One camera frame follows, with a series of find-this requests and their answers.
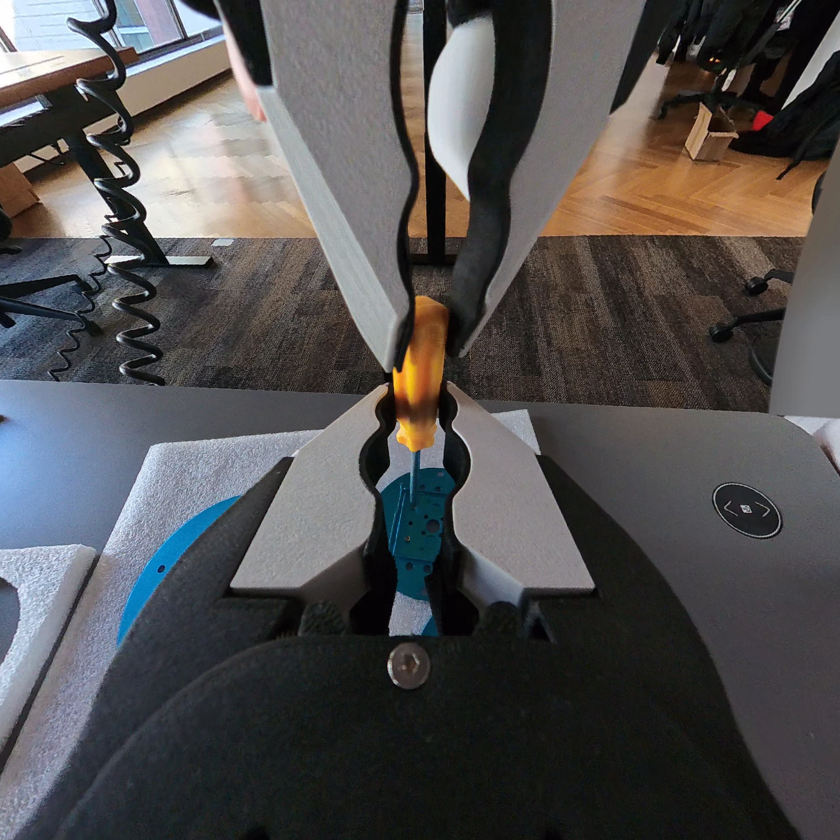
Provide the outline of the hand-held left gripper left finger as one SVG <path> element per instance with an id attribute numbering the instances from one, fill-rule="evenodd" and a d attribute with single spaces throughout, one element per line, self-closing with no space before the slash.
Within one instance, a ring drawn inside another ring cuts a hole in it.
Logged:
<path id="1" fill-rule="evenodd" d="M 391 554 L 375 488 L 390 465 L 391 387 L 379 385 L 292 460 L 231 587 L 329 601 L 359 634 L 386 634 Z"/>

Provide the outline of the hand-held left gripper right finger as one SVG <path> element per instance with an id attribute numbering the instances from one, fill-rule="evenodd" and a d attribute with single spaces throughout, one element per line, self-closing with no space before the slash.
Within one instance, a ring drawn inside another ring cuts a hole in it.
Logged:
<path id="1" fill-rule="evenodd" d="M 452 497 L 459 590 L 483 612 L 531 596 L 587 595 L 594 582 L 537 460 L 527 411 L 492 415 L 453 383 L 446 442 L 462 443 L 467 475 Z"/>

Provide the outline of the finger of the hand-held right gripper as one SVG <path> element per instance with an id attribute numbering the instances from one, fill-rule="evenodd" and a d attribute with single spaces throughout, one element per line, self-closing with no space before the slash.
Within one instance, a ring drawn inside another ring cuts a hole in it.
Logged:
<path id="1" fill-rule="evenodd" d="M 465 355 L 609 116 L 644 2 L 448 2 L 456 36 L 491 21 L 489 108 L 467 171 L 468 232 L 449 292 Z"/>
<path id="2" fill-rule="evenodd" d="M 385 371 L 403 362 L 418 188 L 400 86 L 406 2 L 262 2 L 272 82 L 258 87 L 350 315 Z"/>

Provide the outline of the yellow-handled screwdriver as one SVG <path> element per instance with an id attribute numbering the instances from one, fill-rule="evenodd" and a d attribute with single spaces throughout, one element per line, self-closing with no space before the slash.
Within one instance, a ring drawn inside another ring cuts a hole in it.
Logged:
<path id="1" fill-rule="evenodd" d="M 413 335 L 401 370 L 394 370 L 396 440 L 413 453 L 410 503 L 416 505 L 420 453 L 432 447 L 445 366 L 448 309 L 426 296 L 415 299 Z"/>

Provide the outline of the grey desk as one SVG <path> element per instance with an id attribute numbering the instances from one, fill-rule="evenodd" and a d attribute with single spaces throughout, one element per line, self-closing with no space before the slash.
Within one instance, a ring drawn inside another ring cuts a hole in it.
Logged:
<path id="1" fill-rule="evenodd" d="M 149 448 L 328 426 L 358 395 L 2 381 L 2 549 L 103 550 Z M 756 764 L 803 838 L 838 838 L 838 474 L 780 417 L 554 403 L 542 452 L 634 538 L 716 660 Z M 753 539 L 728 482 L 780 510 Z"/>

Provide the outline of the round black desk control button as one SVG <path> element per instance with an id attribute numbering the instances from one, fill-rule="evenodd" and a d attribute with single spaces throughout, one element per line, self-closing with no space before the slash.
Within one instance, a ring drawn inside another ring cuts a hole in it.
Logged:
<path id="1" fill-rule="evenodd" d="M 732 529 L 753 539 L 771 539 L 783 526 L 780 510 L 760 491 L 737 482 L 714 489 L 712 504 Z"/>

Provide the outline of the person's right hand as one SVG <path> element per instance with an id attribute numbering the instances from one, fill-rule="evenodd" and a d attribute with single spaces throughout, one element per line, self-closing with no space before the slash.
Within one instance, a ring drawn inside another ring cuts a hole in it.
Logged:
<path id="1" fill-rule="evenodd" d="M 223 23 L 223 31 L 230 66 L 246 108 L 256 121 L 264 123 L 266 121 L 266 115 L 257 96 L 256 84 L 249 75 L 235 37 L 226 23 Z"/>

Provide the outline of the white foam sheet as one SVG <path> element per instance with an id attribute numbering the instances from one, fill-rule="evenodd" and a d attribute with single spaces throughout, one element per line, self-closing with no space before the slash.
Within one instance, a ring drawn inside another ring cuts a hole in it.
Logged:
<path id="1" fill-rule="evenodd" d="M 114 656 L 125 603 L 156 550 L 187 520 L 243 494 L 318 433 L 301 430 L 149 449 L 2 773 L 2 838 L 14 837 L 73 750 Z"/>

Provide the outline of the blue round plate rectangular slot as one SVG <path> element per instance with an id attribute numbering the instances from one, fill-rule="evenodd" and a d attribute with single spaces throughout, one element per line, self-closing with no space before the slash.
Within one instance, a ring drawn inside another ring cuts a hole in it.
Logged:
<path id="1" fill-rule="evenodd" d="M 142 611 L 145 603 L 147 603 L 159 583 L 169 573 L 172 566 L 177 563 L 195 540 L 221 517 L 238 498 L 239 496 L 235 496 L 219 501 L 197 513 L 180 528 L 175 530 L 162 543 L 162 546 L 157 549 L 150 561 L 143 568 L 123 608 L 117 636 L 118 646 L 121 645 L 133 621 Z"/>

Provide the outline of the small open cardboard box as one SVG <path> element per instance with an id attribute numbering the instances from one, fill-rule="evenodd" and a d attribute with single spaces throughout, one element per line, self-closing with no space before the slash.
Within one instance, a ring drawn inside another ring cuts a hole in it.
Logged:
<path id="1" fill-rule="evenodd" d="M 719 162 L 730 142 L 738 136 L 734 122 L 723 108 L 712 111 L 706 104 L 700 103 L 685 148 L 693 161 Z"/>

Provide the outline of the pile of black backpacks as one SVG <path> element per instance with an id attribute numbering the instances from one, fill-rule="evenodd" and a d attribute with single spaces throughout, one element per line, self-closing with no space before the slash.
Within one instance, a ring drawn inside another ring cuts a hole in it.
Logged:
<path id="1" fill-rule="evenodd" d="M 658 113 L 697 103 L 729 124 L 730 111 L 748 109 L 751 130 L 731 142 L 744 154 L 789 158 L 780 177 L 802 161 L 829 157 L 838 136 L 838 49 L 801 82 L 830 27 L 838 2 L 675 2 L 659 37 L 657 63 L 696 52 L 694 63 L 714 76 L 704 91 L 682 91 Z"/>

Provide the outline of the white foam block round hole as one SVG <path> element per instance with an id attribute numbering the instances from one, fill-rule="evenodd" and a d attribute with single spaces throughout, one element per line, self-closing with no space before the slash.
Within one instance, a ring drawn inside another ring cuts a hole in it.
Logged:
<path id="1" fill-rule="evenodd" d="M 84 545 L 1 551 L 2 578 L 17 594 L 18 620 L 1 666 L 1 744 L 11 735 L 96 552 Z"/>

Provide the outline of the black office chair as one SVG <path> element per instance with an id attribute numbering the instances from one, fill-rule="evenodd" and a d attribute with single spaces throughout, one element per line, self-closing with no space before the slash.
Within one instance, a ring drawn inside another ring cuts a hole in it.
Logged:
<path id="1" fill-rule="evenodd" d="M 771 269 L 763 276 L 754 276 L 743 286 L 743 291 L 750 297 L 756 297 L 769 288 L 772 280 L 778 280 L 785 284 L 792 284 L 795 273 L 782 269 Z M 737 328 L 748 324 L 782 322 L 784 320 L 786 307 L 774 308 L 765 311 L 757 311 L 739 315 L 729 322 L 718 322 L 709 327 L 708 334 L 712 342 L 723 343 L 732 338 Z M 759 379 L 771 386 L 773 383 L 774 366 L 781 337 L 781 327 L 774 333 L 760 335 L 757 339 L 749 340 L 749 363 L 753 372 Z"/>

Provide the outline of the brown cardboard box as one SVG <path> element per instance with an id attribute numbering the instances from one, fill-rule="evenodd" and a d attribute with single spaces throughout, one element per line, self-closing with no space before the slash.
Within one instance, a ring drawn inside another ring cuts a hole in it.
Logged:
<path id="1" fill-rule="evenodd" d="M 34 187 L 15 163 L 1 168 L 0 181 L 1 206 L 9 217 L 15 217 L 40 203 Z"/>

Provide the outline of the wooden table black frame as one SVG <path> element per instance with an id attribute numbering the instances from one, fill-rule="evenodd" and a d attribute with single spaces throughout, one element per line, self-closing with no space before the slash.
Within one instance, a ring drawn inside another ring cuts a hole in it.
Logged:
<path id="1" fill-rule="evenodd" d="M 105 233 L 115 224 L 117 239 L 134 249 L 132 256 L 111 257 L 126 267 L 209 267 L 211 256 L 166 256 L 145 225 L 145 208 L 129 193 L 140 178 L 127 157 L 133 133 L 130 111 L 119 90 L 125 62 L 133 48 L 60 49 L 2 54 L 2 108 L 29 99 L 43 110 L 2 125 L 1 165 L 6 166 L 57 141 L 64 141 L 105 202 Z"/>

